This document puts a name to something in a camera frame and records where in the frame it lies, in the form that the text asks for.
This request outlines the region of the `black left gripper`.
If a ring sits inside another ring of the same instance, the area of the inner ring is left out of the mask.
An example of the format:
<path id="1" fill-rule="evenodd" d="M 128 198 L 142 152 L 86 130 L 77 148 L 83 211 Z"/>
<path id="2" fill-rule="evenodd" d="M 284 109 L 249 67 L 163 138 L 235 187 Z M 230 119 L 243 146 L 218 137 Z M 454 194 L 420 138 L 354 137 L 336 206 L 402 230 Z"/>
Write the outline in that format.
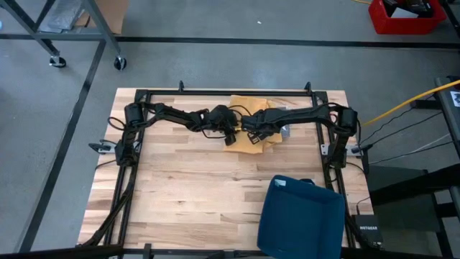
<path id="1" fill-rule="evenodd" d="M 222 132 L 225 137 L 226 146 L 236 142 L 236 130 L 238 125 L 235 113 L 224 105 L 218 105 L 211 111 L 206 110 L 201 115 L 201 132 L 208 137 L 206 130 L 213 132 Z"/>

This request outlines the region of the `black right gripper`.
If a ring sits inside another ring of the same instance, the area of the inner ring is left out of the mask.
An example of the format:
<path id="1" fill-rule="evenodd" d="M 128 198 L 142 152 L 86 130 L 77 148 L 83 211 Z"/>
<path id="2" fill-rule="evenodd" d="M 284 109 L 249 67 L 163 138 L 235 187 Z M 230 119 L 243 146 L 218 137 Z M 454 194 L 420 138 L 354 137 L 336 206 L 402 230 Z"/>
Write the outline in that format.
<path id="1" fill-rule="evenodd" d="M 249 141 L 252 144 L 256 144 L 257 139 L 262 141 L 267 135 L 280 132 L 281 126 L 277 126 L 276 123 L 283 113 L 284 111 L 281 109 L 265 109 L 257 111 L 252 116 L 243 116 L 241 118 L 241 129 L 248 132 Z"/>

